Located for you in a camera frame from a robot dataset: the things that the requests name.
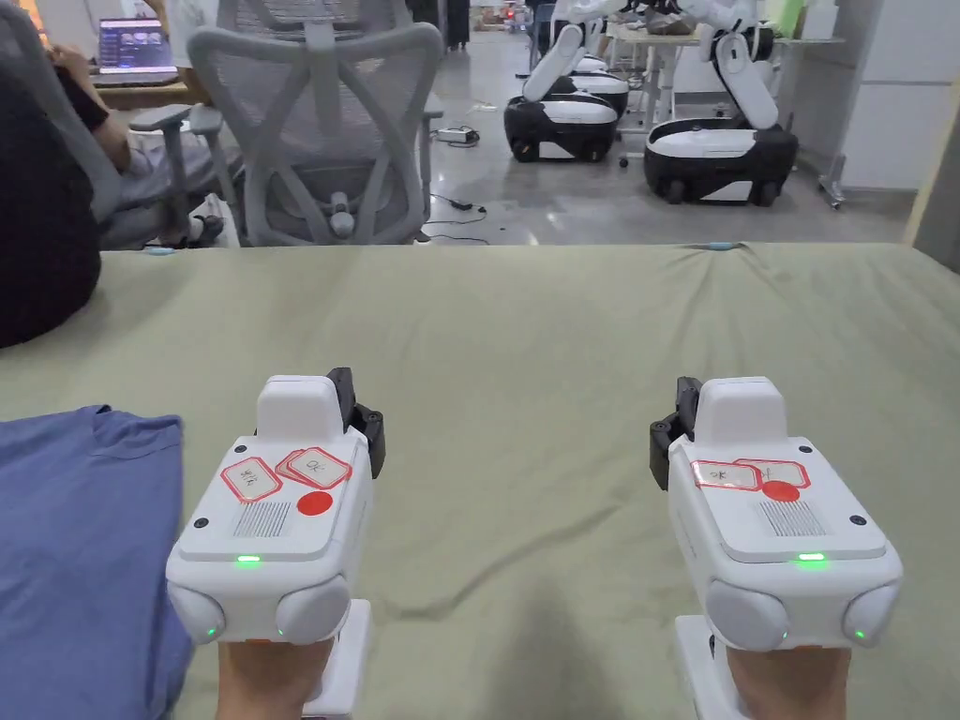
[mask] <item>floor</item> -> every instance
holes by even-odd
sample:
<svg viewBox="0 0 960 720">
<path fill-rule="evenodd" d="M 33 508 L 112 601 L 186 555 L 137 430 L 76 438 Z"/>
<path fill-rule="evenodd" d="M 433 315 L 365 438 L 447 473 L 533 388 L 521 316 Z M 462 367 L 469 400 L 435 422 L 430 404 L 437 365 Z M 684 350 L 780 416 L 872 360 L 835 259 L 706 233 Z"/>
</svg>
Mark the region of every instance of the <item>floor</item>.
<svg viewBox="0 0 960 720">
<path fill-rule="evenodd" d="M 617 147 L 599 165 L 520 164 L 503 132 L 502 111 L 517 95 L 515 73 L 527 63 L 526 37 L 474 33 L 466 51 L 444 59 L 434 85 L 446 116 L 434 127 L 469 125 L 472 149 L 435 143 L 433 192 L 487 209 L 481 222 L 431 223 L 424 230 L 446 244 L 571 245 L 583 243 L 899 242 L 912 199 L 850 199 L 830 209 L 812 175 L 798 172 L 773 208 L 729 205 L 674 207 L 653 196 L 639 163 L 617 165 Z M 434 199 L 432 220 L 482 217 Z M 454 240 L 450 237 L 465 238 Z"/>
</svg>

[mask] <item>laptop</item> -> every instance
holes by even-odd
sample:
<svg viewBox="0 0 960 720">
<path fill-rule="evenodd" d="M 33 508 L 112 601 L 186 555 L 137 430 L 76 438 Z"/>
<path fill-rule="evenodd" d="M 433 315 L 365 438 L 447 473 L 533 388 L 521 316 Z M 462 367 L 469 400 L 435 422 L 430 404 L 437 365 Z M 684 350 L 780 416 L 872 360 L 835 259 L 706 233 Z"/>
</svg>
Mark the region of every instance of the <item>laptop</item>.
<svg viewBox="0 0 960 720">
<path fill-rule="evenodd" d="M 100 72 L 91 78 L 96 87 L 149 87 L 179 79 L 156 18 L 101 20 L 98 63 Z"/>
</svg>

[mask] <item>green fabric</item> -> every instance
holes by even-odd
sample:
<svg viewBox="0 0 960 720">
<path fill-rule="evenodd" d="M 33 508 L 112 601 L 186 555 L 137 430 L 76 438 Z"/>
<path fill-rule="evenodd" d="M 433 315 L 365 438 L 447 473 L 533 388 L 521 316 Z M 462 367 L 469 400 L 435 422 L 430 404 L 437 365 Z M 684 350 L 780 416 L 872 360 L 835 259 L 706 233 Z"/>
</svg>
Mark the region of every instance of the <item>green fabric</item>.
<svg viewBox="0 0 960 720">
<path fill-rule="evenodd" d="M 185 428 L 185 509 L 275 373 L 353 367 L 384 412 L 358 720 L 687 720 L 697 602 L 647 468 L 678 375 L 766 374 L 898 548 L 851 720 L 960 707 L 960 278 L 898 246 L 110 254 L 91 304 L 0 354 L 0 418 L 95 401 Z M 178 720 L 210 720 L 198 652 Z"/>
</svg>

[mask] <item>handwritten label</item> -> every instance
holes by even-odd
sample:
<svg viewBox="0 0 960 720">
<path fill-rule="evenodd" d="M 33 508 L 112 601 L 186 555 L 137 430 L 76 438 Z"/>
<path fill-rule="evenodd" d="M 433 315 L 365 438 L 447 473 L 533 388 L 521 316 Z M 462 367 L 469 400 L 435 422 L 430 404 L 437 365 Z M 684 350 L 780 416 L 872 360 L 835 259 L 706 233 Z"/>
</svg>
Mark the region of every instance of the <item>handwritten label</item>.
<svg viewBox="0 0 960 720">
<path fill-rule="evenodd" d="M 352 468 L 327 455 L 318 447 L 310 447 L 287 464 L 287 469 L 299 475 L 310 485 L 329 490 L 349 479 Z"/>
<path fill-rule="evenodd" d="M 793 485 L 796 488 L 810 487 L 810 478 L 806 468 L 800 463 L 790 460 L 753 460 L 741 458 L 736 461 L 739 465 L 752 466 L 760 473 L 760 481 L 770 483 L 775 480 Z"/>
<path fill-rule="evenodd" d="M 760 479 L 756 468 L 731 463 L 691 463 L 696 484 L 701 487 L 756 490 Z"/>
<path fill-rule="evenodd" d="M 231 465 L 220 476 L 242 502 L 256 502 L 283 485 L 261 458 L 247 458 Z"/>
</svg>

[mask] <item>dark clothing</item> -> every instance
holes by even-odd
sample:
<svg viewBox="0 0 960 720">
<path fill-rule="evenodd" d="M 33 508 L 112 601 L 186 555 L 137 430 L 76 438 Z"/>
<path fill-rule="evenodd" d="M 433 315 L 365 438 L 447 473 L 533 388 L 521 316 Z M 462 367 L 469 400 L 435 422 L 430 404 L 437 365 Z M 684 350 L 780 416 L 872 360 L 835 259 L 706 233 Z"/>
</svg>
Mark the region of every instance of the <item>dark clothing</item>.
<svg viewBox="0 0 960 720">
<path fill-rule="evenodd" d="M 31 92 L 0 64 L 0 348 L 83 307 L 100 275 L 93 189 Z"/>
<path fill-rule="evenodd" d="M 77 84 L 69 72 L 62 67 L 55 68 L 60 84 L 63 85 L 63 92 L 66 93 L 67 100 L 73 106 L 74 111 L 80 115 L 80 120 L 86 128 L 95 132 L 107 122 L 109 113 L 97 105 L 93 98 L 84 92 L 84 89 Z"/>
</svg>

